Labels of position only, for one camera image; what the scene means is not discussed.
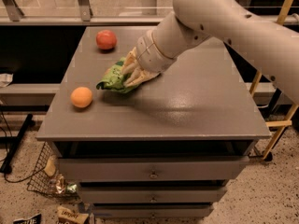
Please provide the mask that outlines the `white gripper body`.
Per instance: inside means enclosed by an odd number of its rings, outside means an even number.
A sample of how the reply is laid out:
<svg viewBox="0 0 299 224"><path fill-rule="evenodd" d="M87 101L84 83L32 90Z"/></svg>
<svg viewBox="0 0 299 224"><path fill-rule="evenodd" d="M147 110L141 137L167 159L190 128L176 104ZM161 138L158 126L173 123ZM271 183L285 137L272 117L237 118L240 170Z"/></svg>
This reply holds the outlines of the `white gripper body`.
<svg viewBox="0 0 299 224"><path fill-rule="evenodd" d="M140 66L152 73L166 71L177 59L163 55L152 38L152 30L148 30L137 40L136 59Z"/></svg>

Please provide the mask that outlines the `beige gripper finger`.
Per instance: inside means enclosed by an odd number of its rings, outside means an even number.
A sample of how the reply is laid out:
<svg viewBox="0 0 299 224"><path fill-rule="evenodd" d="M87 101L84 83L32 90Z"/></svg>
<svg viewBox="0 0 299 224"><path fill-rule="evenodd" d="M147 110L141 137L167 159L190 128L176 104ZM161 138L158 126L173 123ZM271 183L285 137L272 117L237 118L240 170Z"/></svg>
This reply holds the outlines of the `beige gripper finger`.
<svg viewBox="0 0 299 224"><path fill-rule="evenodd" d="M125 61L123 63L121 73L123 75L131 74L136 76L138 74L138 62L136 59L136 48L133 48L128 52Z"/></svg>
<svg viewBox="0 0 299 224"><path fill-rule="evenodd" d="M123 82L125 87L138 86L141 83L152 80L158 76L158 73L153 73L140 67L134 68L132 71L124 70L123 73L129 76Z"/></svg>

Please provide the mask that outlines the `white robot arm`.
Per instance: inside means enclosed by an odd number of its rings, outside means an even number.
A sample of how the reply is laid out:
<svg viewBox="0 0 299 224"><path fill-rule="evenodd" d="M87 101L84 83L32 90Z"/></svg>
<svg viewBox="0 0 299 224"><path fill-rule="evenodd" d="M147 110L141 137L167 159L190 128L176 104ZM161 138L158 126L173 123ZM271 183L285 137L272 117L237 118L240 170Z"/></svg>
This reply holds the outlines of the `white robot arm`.
<svg viewBox="0 0 299 224"><path fill-rule="evenodd" d="M299 104L299 34L235 0L173 0L173 11L138 38L121 72L133 87L167 70L187 49L216 37Z"/></svg>

